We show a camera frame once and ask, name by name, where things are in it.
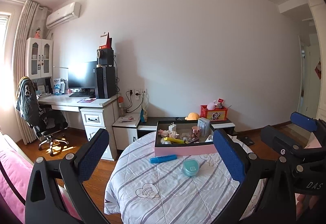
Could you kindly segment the teal round case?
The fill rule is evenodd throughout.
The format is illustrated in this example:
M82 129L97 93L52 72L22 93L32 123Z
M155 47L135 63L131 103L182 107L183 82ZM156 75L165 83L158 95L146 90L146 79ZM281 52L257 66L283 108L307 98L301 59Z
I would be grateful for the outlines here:
M193 177L199 171L199 163L195 159L184 160L182 171L186 176Z

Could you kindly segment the clear plastic box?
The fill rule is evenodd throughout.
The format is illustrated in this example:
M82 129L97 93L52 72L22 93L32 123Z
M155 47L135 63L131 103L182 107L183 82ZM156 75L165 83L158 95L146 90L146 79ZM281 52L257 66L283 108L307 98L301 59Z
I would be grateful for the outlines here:
M200 117L197 122L197 126L200 128L200 136L208 137L210 135L210 120L204 117Z

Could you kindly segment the rose gold round jar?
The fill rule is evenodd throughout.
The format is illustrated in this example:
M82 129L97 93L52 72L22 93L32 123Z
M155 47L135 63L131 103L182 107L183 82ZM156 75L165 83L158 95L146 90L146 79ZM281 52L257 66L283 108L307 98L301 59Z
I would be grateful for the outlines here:
M201 130L200 130L200 127L199 126L192 126L191 128L191 137L193 139L198 139L200 138L200 135L201 135Z

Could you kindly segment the yellow green tube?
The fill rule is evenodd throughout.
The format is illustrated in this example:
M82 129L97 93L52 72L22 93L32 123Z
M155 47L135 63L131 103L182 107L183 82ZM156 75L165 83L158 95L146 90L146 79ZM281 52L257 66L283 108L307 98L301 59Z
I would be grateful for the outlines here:
M184 140L180 140L180 139L177 139L177 138L172 138L172 137L165 137L163 138L163 140L165 142L172 142L172 143L176 143L176 144L184 144Z

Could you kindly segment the pink storage box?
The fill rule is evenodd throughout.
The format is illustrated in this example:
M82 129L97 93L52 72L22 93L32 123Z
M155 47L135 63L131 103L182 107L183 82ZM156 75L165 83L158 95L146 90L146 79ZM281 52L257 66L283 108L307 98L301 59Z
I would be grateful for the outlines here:
M177 155L177 156L187 156L187 155L204 155L210 153L216 153L217 150L213 144L213 134L214 131L210 125L210 135L208 137L200 137L198 139L193 139L191 137L192 126L197 126L197 120L191 121L191 123L176 123L176 132L179 134L179 139L184 140L184 144L176 144L172 142L165 142L157 132L158 130L168 130L170 124L160 121L157 124L154 153L156 156L165 155Z

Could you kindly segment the white power adapter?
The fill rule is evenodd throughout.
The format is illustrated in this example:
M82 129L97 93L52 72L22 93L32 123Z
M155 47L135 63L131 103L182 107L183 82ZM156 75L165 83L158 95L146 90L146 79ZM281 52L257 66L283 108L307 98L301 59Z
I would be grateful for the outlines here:
M169 132L176 131L176 127L177 127L176 124L174 124L174 123L170 124L168 131Z

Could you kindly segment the small baby doll figure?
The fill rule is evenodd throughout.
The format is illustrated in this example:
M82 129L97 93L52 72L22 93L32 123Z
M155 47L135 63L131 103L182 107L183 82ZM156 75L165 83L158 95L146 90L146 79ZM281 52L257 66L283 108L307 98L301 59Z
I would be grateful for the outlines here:
M174 138L174 139L179 139L179 134L176 131L158 130L157 134L161 138L170 137L170 138Z

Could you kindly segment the black bathroom scale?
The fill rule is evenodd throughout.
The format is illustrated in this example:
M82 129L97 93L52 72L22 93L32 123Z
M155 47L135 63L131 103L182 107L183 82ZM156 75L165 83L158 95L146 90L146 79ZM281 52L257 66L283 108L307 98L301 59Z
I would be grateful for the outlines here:
M255 144L255 142L251 138L249 138L247 136L239 137L238 140L240 140L241 142L243 142L248 147Z

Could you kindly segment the pink pillow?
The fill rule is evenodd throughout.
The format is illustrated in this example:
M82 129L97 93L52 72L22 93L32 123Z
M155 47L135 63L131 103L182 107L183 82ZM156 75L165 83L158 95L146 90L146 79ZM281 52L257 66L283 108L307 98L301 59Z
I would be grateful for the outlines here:
M1 164L22 198L26 198L33 163L8 135L1 134ZM1 195L9 208L25 223L25 206L1 175Z

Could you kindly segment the pink plush toy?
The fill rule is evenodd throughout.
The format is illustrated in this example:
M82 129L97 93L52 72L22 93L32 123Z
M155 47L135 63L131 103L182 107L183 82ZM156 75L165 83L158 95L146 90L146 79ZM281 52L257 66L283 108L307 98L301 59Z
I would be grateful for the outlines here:
M216 102L216 101L213 101L213 102L210 102L210 103L207 105L207 110L209 110L209 111L213 111L216 107L217 107L217 102Z

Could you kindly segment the black white tv cabinet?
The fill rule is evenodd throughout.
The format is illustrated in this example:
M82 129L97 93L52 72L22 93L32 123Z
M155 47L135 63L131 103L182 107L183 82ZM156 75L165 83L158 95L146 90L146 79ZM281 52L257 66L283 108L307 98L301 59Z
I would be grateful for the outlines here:
M137 135L138 137L145 136L148 133L154 132L157 130L157 124L162 121L166 123L191 123L191 121L186 121L185 117L149 117L146 122L139 122L137 126ZM222 128L228 134L232 135L234 133L235 124L232 123L229 119L226 121L211 121L210 125L212 130Z

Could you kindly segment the blue snack bag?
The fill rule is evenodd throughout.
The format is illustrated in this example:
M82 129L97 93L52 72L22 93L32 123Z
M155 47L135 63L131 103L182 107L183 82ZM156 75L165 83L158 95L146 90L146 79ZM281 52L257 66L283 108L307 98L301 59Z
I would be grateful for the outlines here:
M147 109L142 108L140 112L140 121L146 123L148 120L148 112Z

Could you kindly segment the black computer monitor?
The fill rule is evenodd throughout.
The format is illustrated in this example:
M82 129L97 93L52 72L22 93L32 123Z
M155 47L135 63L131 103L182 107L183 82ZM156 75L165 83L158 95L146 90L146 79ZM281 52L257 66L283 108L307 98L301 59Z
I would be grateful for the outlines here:
M93 89L96 82L97 62L75 63L68 68L68 87L70 89Z

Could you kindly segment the black computer tower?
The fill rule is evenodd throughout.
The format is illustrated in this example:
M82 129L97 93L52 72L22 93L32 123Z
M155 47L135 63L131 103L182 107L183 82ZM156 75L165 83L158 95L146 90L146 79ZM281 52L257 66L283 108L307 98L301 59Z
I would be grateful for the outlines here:
M117 93L114 67L96 68L95 95L97 99L109 99Z

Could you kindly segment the wall power sockets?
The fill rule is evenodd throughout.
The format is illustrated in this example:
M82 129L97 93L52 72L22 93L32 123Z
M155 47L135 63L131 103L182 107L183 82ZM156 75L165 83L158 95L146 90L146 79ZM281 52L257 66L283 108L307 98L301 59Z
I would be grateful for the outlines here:
M130 100L141 100L144 96L147 96L147 89L128 89L126 92Z

